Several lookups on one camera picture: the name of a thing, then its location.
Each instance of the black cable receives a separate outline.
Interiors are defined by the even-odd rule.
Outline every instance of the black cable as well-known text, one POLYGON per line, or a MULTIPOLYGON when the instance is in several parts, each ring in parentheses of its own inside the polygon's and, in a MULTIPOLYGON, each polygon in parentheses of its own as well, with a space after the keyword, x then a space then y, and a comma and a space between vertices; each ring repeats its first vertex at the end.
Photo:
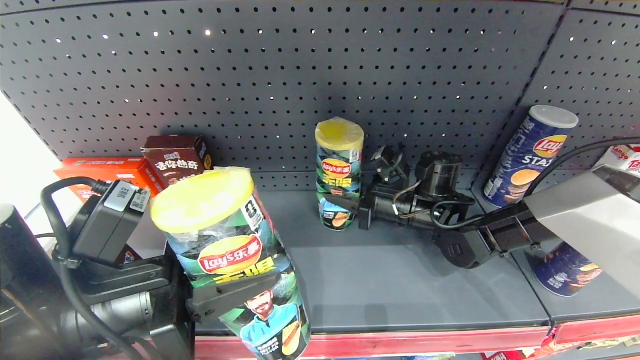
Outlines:
POLYGON ((542 183, 542 180, 544 180, 545 177, 547 177, 553 170, 557 169, 560 165, 562 165, 564 162, 566 162, 570 158, 572 158, 572 157, 574 157, 576 155, 580 155, 583 152, 597 150, 597 149, 601 149, 603 147, 610 147, 610 146, 616 146, 616 145, 627 145, 627 144, 630 144, 630 143, 640 143, 640 137, 618 138, 618 139, 613 139, 613 140, 604 140, 604 141, 601 141, 601 142, 595 142, 595 143, 591 143, 589 145, 581 146, 581 147, 579 147, 577 149, 574 149, 574 150, 571 150, 570 152, 567 152, 566 154, 560 156, 558 159, 554 160, 551 163, 551 165, 549 165, 543 172, 540 173, 540 175, 538 175, 538 177, 531 183, 530 187, 524 193, 524 197, 527 197, 527 196, 533 194, 533 191, 538 187, 538 185, 540 185, 540 183, 542 183))
POLYGON ((54 233, 44 233, 44 234, 38 234, 36 235, 36 239, 42 239, 42 238, 55 238, 56 235, 54 233))
MULTIPOLYGON (((58 251, 62 259, 68 259, 71 254, 72 240, 70 238, 65 221, 60 215, 60 211, 53 201, 51 196, 58 190, 67 188, 72 185, 88 185, 92 190, 98 193, 105 193, 108 189, 108 184, 103 181, 96 181, 89 177, 71 177, 53 183, 42 190, 40 195, 40 202, 47 214, 47 218, 51 223, 51 229, 58 240, 58 251)), ((91 325, 101 336, 107 339, 114 346, 120 348, 122 352, 126 353, 132 360, 144 360, 144 357, 133 347, 131 344, 114 332, 107 324, 105 324, 96 314, 93 313, 89 305, 87 305, 81 298, 74 280, 71 274, 71 269, 65 265, 60 266, 60 281, 62 287, 65 290, 67 298, 73 305, 74 309, 91 325)))
POLYGON ((465 227, 467 225, 473 224, 474 222, 477 222, 479 220, 482 220, 484 218, 484 215, 476 215, 472 218, 468 218, 464 221, 455 223, 453 225, 446 225, 443 224, 441 222, 438 221, 438 219, 436 219, 436 209, 439 208, 440 206, 443 205, 468 205, 468 206, 472 206, 475 205, 476 202, 474 200, 470 200, 470 201, 440 201, 438 203, 436 203, 432 208, 431 208, 431 213, 429 214, 429 217, 431 218, 431 221, 433 223, 433 225, 436 225, 437 227, 441 228, 441 229, 445 229, 445 230, 456 230, 459 229, 461 227, 465 227))

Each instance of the lay's logo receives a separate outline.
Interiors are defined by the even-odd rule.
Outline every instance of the lay's logo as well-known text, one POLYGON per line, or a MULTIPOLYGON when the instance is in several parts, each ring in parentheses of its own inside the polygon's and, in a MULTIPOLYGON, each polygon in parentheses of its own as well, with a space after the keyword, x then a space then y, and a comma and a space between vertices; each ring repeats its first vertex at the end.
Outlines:
POLYGON ((325 159, 322 162, 322 170, 335 179, 344 179, 351 173, 351 164, 338 159, 325 159))
POLYGON ((234 236, 206 247, 198 257, 198 264, 207 274, 235 274, 255 265, 261 254, 258 236, 234 236))
POLYGON ((543 158, 553 158, 562 149, 566 135, 548 136, 536 143, 533 151, 543 158))

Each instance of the lay's stax can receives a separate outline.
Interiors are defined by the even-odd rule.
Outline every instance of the lay's stax can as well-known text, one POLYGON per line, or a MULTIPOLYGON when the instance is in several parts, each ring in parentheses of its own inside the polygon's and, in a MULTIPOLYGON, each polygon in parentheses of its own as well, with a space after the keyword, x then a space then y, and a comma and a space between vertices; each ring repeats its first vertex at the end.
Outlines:
POLYGON ((536 278, 547 290, 562 297, 571 297, 602 274, 592 263, 567 243, 558 245, 534 268, 536 278))
POLYGON ((295 360, 311 335, 296 272, 247 168, 216 168, 161 192, 151 219, 194 288, 277 271, 280 280, 220 320, 258 360, 295 360))
POLYGON ((499 208, 518 202, 560 152, 578 117, 561 108, 536 105, 513 136, 484 187, 484 197, 499 208))
POLYGON ((345 230, 355 214, 326 201, 324 195, 360 197, 364 131, 358 124, 334 117, 317 125, 316 142, 320 220, 328 229, 345 230))

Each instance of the blue lay's can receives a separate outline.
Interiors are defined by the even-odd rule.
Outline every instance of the blue lay's can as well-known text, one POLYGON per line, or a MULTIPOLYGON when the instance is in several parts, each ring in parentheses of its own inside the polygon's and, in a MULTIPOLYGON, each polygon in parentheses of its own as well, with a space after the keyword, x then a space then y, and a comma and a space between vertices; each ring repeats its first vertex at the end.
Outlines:
POLYGON ((320 220, 331 230, 345 230, 355 214, 326 201, 325 194, 360 197, 360 163, 364 131, 339 117, 316 127, 317 198, 320 220))
POLYGON ((533 106, 484 187, 486 200, 499 208, 518 202, 577 125, 578 117, 569 111, 533 106))
POLYGON ((574 296, 602 273, 598 265, 581 253, 562 243, 534 267, 542 286, 556 295, 574 296))

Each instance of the red shelf edge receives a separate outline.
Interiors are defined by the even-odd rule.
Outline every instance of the red shelf edge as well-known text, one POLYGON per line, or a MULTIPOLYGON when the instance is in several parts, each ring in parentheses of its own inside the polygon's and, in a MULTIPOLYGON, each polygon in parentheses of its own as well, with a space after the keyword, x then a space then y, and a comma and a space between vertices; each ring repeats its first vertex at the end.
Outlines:
POLYGON ((613 339, 638 334, 640 334, 640 314, 561 323, 558 325, 556 343, 613 339))
MULTIPOLYGON (((314 334, 303 357, 333 359, 513 350, 540 346, 549 330, 549 327, 527 327, 447 332, 314 334)), ((240 339, 233 336, 197 336, 195 348, 197 360, 255 359, 240 339)))

